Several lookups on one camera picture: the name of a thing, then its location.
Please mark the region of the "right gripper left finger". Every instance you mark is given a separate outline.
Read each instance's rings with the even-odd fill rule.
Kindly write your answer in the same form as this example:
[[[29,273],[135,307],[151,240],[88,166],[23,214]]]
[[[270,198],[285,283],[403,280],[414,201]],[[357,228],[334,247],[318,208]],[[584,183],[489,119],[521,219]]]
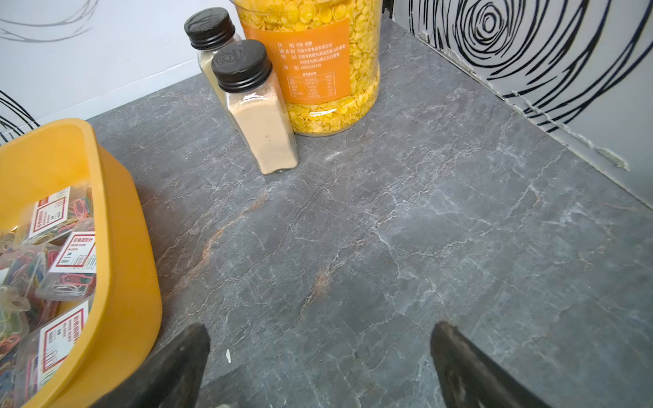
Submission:
[[[191,324],[93,406],[193,407],[209,352],[207,328]]]

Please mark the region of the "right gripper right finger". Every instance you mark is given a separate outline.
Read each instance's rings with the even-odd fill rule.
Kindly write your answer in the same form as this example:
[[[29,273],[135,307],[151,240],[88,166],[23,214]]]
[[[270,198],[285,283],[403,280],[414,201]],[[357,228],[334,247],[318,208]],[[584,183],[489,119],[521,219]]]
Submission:
[[[430,354],[447,407],[549,408],[447,321],[435,324]]]

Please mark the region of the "yellow plastic storage tray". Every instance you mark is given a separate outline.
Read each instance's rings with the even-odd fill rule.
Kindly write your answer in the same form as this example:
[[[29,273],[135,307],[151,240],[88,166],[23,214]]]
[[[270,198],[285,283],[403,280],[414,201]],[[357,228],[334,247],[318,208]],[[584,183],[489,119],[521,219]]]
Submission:
[[[1,148],[1,227],[65,187],[92,188],[95,299],[81,337],[29,407],[89,407],[133,374],[162,324],[162,296],[146,220],[129,171],[81,119],[51,122]]]

